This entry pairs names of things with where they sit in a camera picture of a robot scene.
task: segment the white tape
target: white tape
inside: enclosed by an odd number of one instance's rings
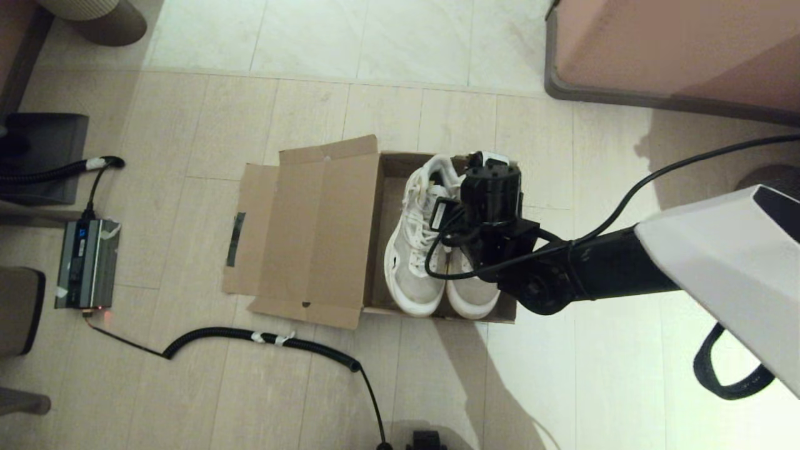
[[[119,233],[119,229],[122,228],[121,223],[117,223],[117,227],[111,231],[100,231],[100,239],[106,240],[111,239]]]
[[[287,340],[294,339],[294,331],[289,333],[288,336],[278,336],[275,338],[275,345],[279,347],[283,347],[283,344],[286,343]]]
[[[102,169],[106,166],[106,160],[103,158],[92,158],[86,160],[86,169],[93,171],[94,169]]]

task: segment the open box lid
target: open box lid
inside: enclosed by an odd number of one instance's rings
[[[248,309],[355,329],[368,259],[379,154],[374,135],[248,164],[222,289]]]

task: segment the cardboard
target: cardboard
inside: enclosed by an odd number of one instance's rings
[[[282,151],[280,167],[248,164],[223,291],[254,295],[253,312],[333,327],[355,329],[362,310],[402,315],[383,278],[383,252],[406,180],[429,158],[379,154],[371,135]],[[447,299],[434,316],[463,320]],[[484,321],[515,316],[516,300],[503,294]]]

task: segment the robotic arm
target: robotic arm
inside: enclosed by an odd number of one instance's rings
[[[731,151],[794,140],[800,135],[749,141],[656,171],[637,183],[600,227],[571,241],[521,218],[518,167],[500,155],[473,154],[461,202],[440,199],[434,209],[431,229],[439,235],[426,270],[440,279],[478,276],[496,283],[541,315],[579,300],[684,289],[721,323],[694,361],[695,375],[704,387],[734,400],[763,389],[774,373],[800,396],[800,203],[796,199],[756,186],[601,235],[639,188],[668,171]],[[534,251],[539,239],[548,244]],[[474,270],[454,275],[432,272],[430,257],[440,244],[460,247]],[[763,362],[730,386],[717,381],[710,362],[710,348],[726,328]]]

